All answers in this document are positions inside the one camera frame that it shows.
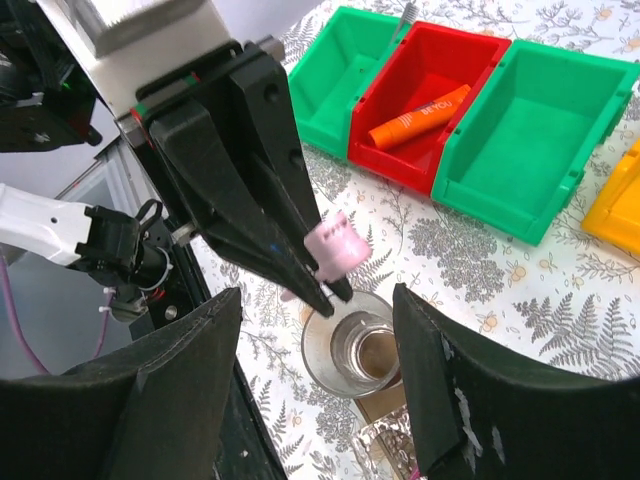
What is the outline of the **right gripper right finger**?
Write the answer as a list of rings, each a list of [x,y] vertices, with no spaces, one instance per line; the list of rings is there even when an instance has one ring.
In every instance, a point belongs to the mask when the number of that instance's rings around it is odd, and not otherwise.
[[[639,382],[521,355],[397,284],[393,323],[417,468],[430,479],[635,479]]]

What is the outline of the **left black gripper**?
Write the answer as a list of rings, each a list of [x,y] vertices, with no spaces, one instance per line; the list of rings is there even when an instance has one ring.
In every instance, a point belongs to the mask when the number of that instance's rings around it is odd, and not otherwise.
[[[231,41],[140,88],[133,151],[174,226],[328,317],[334,307],[292,252],[321,221],[286,73]]]

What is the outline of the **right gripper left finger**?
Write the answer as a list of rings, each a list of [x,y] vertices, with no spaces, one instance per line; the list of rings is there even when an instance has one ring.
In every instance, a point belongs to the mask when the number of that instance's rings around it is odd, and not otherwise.
[[[62,375],[2,381],[2,478],[209,478],[241,321],[226,289]]]

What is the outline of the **clear textured acrylic holder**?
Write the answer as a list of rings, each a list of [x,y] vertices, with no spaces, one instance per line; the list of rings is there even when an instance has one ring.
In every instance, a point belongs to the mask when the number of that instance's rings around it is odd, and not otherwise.
[[[351,446],[365,479],[421,479],[406,405],[357,431]]]

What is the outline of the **pink capped toothbrush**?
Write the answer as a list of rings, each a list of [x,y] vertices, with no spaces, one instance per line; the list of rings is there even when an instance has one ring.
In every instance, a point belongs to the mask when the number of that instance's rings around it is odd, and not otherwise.
[[[322,220],[304,236],[296,235],[292,252],[303,271],[339,299],[349,302],[353,288],[347,276],[372,255],[372,247],[361,237],[343,211]]]

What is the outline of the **clear glass cup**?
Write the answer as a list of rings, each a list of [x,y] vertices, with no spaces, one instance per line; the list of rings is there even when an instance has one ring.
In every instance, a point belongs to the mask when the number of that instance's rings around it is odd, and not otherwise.
[[[401,383],[392,307],[378,295],[356,290],[349,302],[329,297],[334,314],[312,313],[303,328],[301,353],[310,377],[337,397],[357,399]]]

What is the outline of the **grey toothbrush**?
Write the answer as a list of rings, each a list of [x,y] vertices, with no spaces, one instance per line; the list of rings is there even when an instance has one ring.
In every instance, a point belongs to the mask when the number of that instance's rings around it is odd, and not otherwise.
[[[395,49],[401,42],[402,34],[410,28],[418,17],[419,9],[415,1],[408,1],[403,9],[398,24],[391,36],[389,49]]]

